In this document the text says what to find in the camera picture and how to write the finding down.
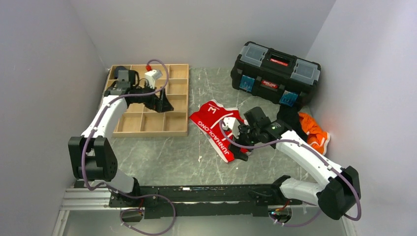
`red label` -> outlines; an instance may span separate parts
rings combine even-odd
[[[276,85],[276,84],[274,84],[274,83],[272,83],[272,82],[266,81],[266,80],[262,80],[262,84],[263,84],[263,85],[266,85],[266,86],[268,86],[268,87],[271,87],[271,88],[273,88],[273,89],[278,88],[278,85]]]
[[[280,61],[280,60],[276,60],[276,59],[269,59],[270,61],[272,61],[272,62],[275,62],[275,63],[278,63],[278,64],[281,64],[281,65],[284,65],[284,66],[288,66],[288,63],[285,63],[285,62],[282,62],[282,61]]]

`red logo on toolbox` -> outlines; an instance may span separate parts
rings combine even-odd
[[[267,81],[267,80],[262,80],[262,84],[263,84],[263,85],[266,85],[266,86],[268,86],[268,87],[271,87],[271,88],[273,88],[273,89],[278,88],[278,85],[276,85],[276,84],[274,84],[274,83],[272,83],[272,82],[269,82],[269,81]]]

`black cloth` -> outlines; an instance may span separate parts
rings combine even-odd
[[[276,114],[276,119],[284,121],[300,136],[301,139],[307,142],[308,135],[302,130],[297,107],[281,105],[279,107],[279,112]]]

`red cloth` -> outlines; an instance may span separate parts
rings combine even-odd
[[[229,151],[230,143],[224,138],[219,127],[219,122],[225,117],[235,117],[243,122],[237,108],[225,108],[216,100],[203,104],[199,111],[191,114],[190,119],[203,131],[219,156],[225,162],[230,162],[235,158],[233,153]],[[232,138],[231,131],[226,131],[226,135]]]

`wooden tray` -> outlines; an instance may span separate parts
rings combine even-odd
[[[119,65],[113,65],[105,90],[115,81],[114,69]],[[127,69],[136,70],[140,78],[144,78],[146,65],[122,65]],[[162,65],[151,64],[153,69],[159,69],[163,76],[155,85],[160,88],[164,85],[166,75]],[[188,64],[169,64],[170,78],[165,87],[168,100],[174,107],[174,111],[157,113],[147,109],[143,104],[131,104],[127,111],[119,119],[113,132],[113,137],[171,137],[187,136],[188,131]]]

